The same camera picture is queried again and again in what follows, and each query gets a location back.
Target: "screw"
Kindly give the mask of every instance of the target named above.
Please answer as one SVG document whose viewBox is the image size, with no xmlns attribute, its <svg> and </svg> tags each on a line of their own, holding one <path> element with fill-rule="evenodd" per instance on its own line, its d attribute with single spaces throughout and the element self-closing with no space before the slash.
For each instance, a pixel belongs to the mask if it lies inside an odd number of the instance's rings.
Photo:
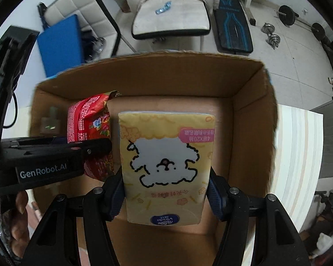
<svg viewBox="0 0 333 266">
<path fill-rule="evenodd" d="M 94 190 L 93 190 L 94 194 L 101 194 L 102 191 L 103 191 L 103 189 L 102 189 L 101 187 L 96 187 L 96 188 L 94 188 Z"/>
<path fill-rule="evenodd" d="M 270 201 L 276 201 L 276 196 L 275 196 L 274 194 L 269 194 L 269 195 L 268 195 L 268 199 L 269 199 Z"/>
<path fill-rule="evenodd" d="M 63 194 L 59 194 L 59 195 L 56 197 L 56 200 L 59 201 L 59 202 L 63 201 L 64 199 L 65 199 L 65 195 L 63 195 Z"/>
<path fill-rule="evenodd" d="M 237 187 L 232 187 L 229 189 L 229 192 L 232 194 L 238 194 L 239 193 L 239 189 Z"/>
</svg>

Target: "snack package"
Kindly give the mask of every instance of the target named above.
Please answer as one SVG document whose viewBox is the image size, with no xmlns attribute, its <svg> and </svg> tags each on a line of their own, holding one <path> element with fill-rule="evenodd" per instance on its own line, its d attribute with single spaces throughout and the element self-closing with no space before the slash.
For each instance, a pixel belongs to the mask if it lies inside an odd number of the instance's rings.
<svg viewBox="0 0 333 266">
<path fill-rule="evenodd" d="M 111 139 L 107 101 L 117 94 L 117 91 L 113 91 L 95 95 L 71 106 L 68 111 L 68 143 L 103 137 Z M 114 174 L 112 153 L 90 158 L 85 162 L 84 168 L 87 176 L 105 181 Z"/>
<path fill-rule="evenodd" d="M 128 221 L 198 224 L 210 177 L 215 117 L 122 112 L 119 125 Z"/>
</svg>

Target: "brown cardboard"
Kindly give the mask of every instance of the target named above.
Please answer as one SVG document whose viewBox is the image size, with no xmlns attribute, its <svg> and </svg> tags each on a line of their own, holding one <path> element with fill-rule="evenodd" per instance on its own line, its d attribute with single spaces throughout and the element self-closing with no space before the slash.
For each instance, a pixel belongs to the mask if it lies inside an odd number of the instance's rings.
<svg viewBox="0 0 333 266">
<path fill-rule="evenodd" d="M 59 109 L 65 135 L 70 105 L 92 95 L 118 90 L 108 102 L 115 169 L 120 165 L 118 120 L 122 111 L 182 111 L 216 117 L 212 167 L 231 186 L 265 196 L 272 179 L 273 139 L 277 124 L 274 90 L 261 62 L 228 55 L 191 52 L 146 53 L 110 58 L 70 69 L 37 86 L 32 105 L 31 136 L 40 135 L 41 117 Z M 86 176 L 63 182 L 68 196 L 84 195 L 101 182 Z M 34 190 L 41 210 L 53 195 Z M 79 245 L 85 246 L 82 221 Z M 201 223 L 157 227 L 127 222 L 125 206 L 107 224 L 121 265 L 210 265 L 222 237 L 206 200 Z"/>
</svg>

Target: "dumbbell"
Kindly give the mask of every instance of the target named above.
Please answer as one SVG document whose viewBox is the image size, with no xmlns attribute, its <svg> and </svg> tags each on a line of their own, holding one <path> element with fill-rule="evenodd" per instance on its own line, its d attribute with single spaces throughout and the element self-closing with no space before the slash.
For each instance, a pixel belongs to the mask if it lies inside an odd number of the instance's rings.
<svg viewBox="0 0 333 266">
<path fill-rule="evenodd" d="M 322 40 L 325 37 L 325 31 L 323 27 L 318 24 L 314 23 L 312 26 L 308 24 L 306 21 L 301 19 L 297 13 L 294 12 L 292 8 L 286 5 L 282 5 L 279 8 L 279 11 L 277 12 L 279 15 L 280 21 L 285 25 L 285 26 L 291 26 L 295 23 L 295 21 L 301 22 L 305 24 L 306 26 L 311 28 L 312 33 L 315 35 L 316 39 L 318 41 Z"/>
<path fill-rule="evenodd" d="M 275 31 L 275 27 L 272 24 L 265 23 L 261 30 L 268 35 L 268 44 L 273 47 L 279 47 L 280 37 L 276 34 L 273 34 Z"/>
</svg>

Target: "weight plate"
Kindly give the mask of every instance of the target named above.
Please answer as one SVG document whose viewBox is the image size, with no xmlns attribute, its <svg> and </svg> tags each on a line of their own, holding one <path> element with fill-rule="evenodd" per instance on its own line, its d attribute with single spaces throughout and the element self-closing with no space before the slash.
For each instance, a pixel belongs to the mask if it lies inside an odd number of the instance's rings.
<svg viewBox="0 0 333 266">
<path fill-rule="evenodd" d="M 315 28 L 316 30 L 318 30 L 318 31 L 316 31 L 314 29 L 311 29 L 313 35 L 315 35 L 315 37 L 318 41 L 321 41 L 326 36 L 326 33 L 320 24 L 314 23 L 314 24 L 312 24 L 312 28 Z"/>
<path fill-rule="evenodd" d="M 282 5 L 279 8 L 279 12 L 286 14 L 286 16 L 279 14 L 280 21 L 285 26 L 291 26 L 295 23 L 295 12 L 289 6 Z"/>
</svg>

